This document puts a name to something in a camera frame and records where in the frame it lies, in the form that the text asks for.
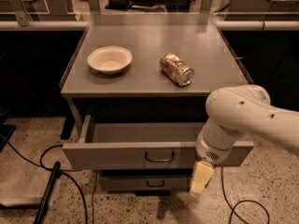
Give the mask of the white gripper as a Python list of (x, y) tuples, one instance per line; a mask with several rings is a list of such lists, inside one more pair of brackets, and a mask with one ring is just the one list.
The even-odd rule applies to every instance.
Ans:
[(205, 190), (214, 175), (214, 165), (223, 163), (230, 155), (233, 144), (244, 135), (240, 131), (222, 127), (212, 119), (207, 120), (195, 143), (202, 161), (197, 161), (193, 166), (190, 183), (193, 197), (198, 197)]

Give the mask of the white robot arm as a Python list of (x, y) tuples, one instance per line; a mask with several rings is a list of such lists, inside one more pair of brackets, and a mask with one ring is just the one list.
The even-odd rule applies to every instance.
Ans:
[(190, 193), (206, 188), (215, 167), (230, 155), (233, 144), (245, 134), (254, 134), (299, 155), (299, 113), (271, 105), (267, 91), (257, 85), (220, 88), (206, 99), (208, 120), (195, 147)]

